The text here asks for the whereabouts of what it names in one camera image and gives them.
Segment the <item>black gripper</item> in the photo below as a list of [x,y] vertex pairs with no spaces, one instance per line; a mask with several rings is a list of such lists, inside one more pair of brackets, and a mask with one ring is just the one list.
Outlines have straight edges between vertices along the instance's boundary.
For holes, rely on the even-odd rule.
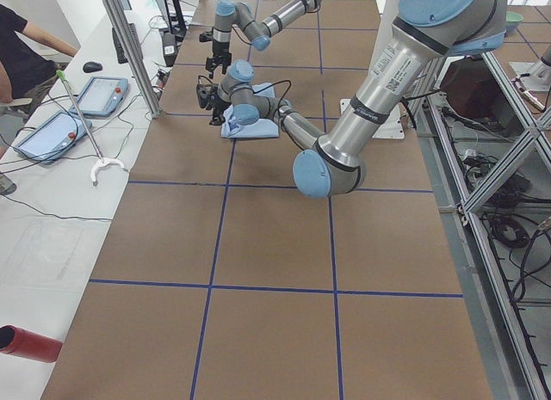
[[232,54],[230,53],[229,41],[213,41],[212,45],[213,57],[207,58],[205,68],[210,79],[214,78],[216,67],[222,66],[222,74],[227,73],[228,68],[232,64]]
[[213,88],[210,95],[210,105],[212,108],[211,126],[221,126],[225,122],[224,112],[231,106],[231,103],[220,92],[218,88]]

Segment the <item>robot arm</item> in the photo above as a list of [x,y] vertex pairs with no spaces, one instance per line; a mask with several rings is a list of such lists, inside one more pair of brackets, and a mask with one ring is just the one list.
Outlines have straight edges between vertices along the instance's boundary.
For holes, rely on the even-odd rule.
[[472,55],[497,49],[505,37],[507,0],[398,0],[392,37],[337,124],[321,132],[285,99],[257,94],[254,70],[229,52],[232,27],[238,27],[258,51],[299,17],[318,10],[323,0],[292,0],[257,22],[244,3],[219,0],[212,27],[213,55],[206,68],[224,74],[214,106],[231,108],[234,124],[273,120],[300,147],[293,165],[296,187],[311,198],[347,194],[363,183],[360,154],[434,58]]
[[208,77],[214,77],[215,70],[221,66],[226,74],[232,63],[230,43],[232,28],[237,27],[257,51],[264,51],[271,38],[303,15],[319,11],[323,0],[291,0],[276,12],[258,21],[248,5],[232,0],[218,0],[214,25],[211,30],[200,35],[200,41],[212,42],[212,55],[207,57],[205,68]]

